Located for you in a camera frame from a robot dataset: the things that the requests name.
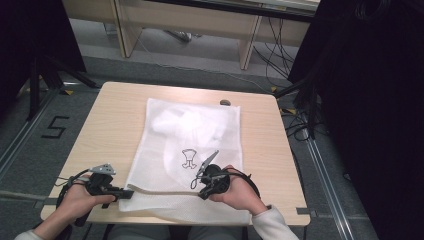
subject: wooden table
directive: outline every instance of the wooden table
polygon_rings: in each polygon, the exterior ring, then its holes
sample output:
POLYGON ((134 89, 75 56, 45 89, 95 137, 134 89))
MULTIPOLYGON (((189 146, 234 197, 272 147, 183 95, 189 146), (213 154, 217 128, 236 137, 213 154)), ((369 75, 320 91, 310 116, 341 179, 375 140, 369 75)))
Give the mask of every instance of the wooden table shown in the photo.
MULTIPOLYGON (((309 215, 298 215, 296 210, 306 208, 306 202, 277 103, 271 95, 107 82, 60 176, 68 178, 84 169, 110 163, 117 172, 112 184, 124 187, 143 134, 148 98, 197 104, 220 104, 221 100, 228 100, 232 106, 241 106, 245 173, 252 174, 262 200, 274 204, 288 225, 309 223, 309 215)), ((53 187, 50 197, 57 197, 60 190, 53 187)), ((53 211, 54 206, 46 205, 41 217, 45 219, 53 211)), ((112 203, 108 209, 95 207, 88 221, 178 224, 143 211, 120 212, 118 203, 112 203)))

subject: white cloth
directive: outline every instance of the white cloth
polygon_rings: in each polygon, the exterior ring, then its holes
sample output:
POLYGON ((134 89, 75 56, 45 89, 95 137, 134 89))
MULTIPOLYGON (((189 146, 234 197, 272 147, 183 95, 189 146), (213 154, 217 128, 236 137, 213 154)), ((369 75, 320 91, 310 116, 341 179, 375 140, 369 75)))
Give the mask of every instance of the white cloth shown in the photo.
POLYGON ((148 99, 143 137, 126 184, 136 192, 120 200, 120 210, 148 210, 195 223, 248 223, 247 211, 199 198, 204 184, 191 189, 202 162, 216 150, 211 164, 243 169, 240 107, 148 99))

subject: white sleeve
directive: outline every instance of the white sleeve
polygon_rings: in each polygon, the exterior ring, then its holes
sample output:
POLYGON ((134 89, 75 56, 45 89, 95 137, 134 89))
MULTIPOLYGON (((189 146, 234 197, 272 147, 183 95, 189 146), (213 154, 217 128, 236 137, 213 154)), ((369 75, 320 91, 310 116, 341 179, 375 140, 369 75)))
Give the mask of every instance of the white sleeve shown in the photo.
POLYGON ((43 239, 37 236, 32 230, 29 230, 16 236, 15 240, 43 240, 43 239))
POLYGON ((252 217, 253 227, 263 240, 298 240, 277 208, 252 217))

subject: desk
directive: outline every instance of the desk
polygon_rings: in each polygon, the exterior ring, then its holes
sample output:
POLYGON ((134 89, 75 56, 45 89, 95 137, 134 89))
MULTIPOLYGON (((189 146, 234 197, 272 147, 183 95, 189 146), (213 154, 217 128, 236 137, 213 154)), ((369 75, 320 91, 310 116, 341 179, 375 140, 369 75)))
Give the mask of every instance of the desk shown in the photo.
MULTIPOLYGON (((306 208, 306 202, 278 106, 271 95, 108 82, 103 85, 60 176, 68 178, 89 167, 110 163, 117 172, 112 184, 123 187, 143 134, 149 97, 198 104, 219 104, 225 99, 233 106, 241 106, 245 173, 252 174, 262 200, 274 204, 287 224, 309 223, 309 215, 298 215, 296 211, 306 208)), ((60 189, 53 187, 50 197, 57 197, 60 189)), ((54 206, 44 206, 41 217, 45 219, 53 211, 54 206)), ((112 203, 107 210, 95 207, 88 221, 178 224, 143 211, 119 212, 118 203, 112 203)))
MULTIPOLYGON (((70 18, 115 24, 121 55, 130 57, 143 28, 182 31, 203 35, 238 39, 240 68, 247 69, 254 42, 275 43, 267 18, 216 9, 205 9, 202 1, 143 1, 143 0, 62 0, 70 18), (175 5, 198 2, 196 6, 175 5)), ((204 1, 220 6, 231 3, 238 6, 299 11, 313 15, 319 0, 215 0, 204 1)), ((274 30, 279 19, 272 20, 274 30)), ((309 23, 285 20, 282 43, 298 47, 308 30, 309 23)))

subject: hand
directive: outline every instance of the hand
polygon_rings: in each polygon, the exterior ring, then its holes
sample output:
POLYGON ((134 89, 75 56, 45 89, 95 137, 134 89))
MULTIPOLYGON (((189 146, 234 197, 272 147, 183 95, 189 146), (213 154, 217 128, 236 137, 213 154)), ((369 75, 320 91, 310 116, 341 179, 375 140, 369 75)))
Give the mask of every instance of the hand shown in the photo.
POLYGON ((66 226, 84 216, 97 204, 111 203, 114 200, 115 196, 112 195, 91 196, 85 186, 74 184, 56 211, 34 229, 34 233, 42 239, 54 239, 66 226))
MULTIPOLYGON (((237 172, 233 169, 228 169, 228 171, 237 172)), ((268 210, 253 188, 241 177, 233 175, 230 176, 230 188, 227 192, 212 194, 209 199, 223 202, 237 210, 248 210, 253 216, 268 210)))

